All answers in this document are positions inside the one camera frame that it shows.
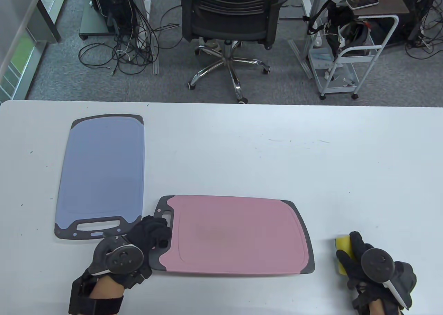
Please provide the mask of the person's right hand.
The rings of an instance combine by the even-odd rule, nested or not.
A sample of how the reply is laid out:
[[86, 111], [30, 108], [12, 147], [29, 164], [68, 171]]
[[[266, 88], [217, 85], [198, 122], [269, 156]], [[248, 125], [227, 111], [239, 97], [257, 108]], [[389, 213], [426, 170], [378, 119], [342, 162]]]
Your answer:
[[358, 314], [402, 314], [413, 304], [417, 277], [407, 262], [394, 261], [388, 252], [365, 243], [359, 232], [335, 241], [339, 272], [356, 290], [352, 307]]

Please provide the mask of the person's left hand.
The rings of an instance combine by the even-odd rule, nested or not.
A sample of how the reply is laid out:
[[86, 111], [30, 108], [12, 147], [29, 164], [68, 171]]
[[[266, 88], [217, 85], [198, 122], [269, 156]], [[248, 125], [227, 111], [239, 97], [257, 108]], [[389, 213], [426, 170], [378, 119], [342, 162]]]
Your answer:
[[163, 217], [146, 216], [126, 235], [107, 236], [96, 246], [87, 269], [92, 277], [111, 277], [125, 289], [143, 283], [152, 275], [149, 253], [165, 248], [172, 230]]

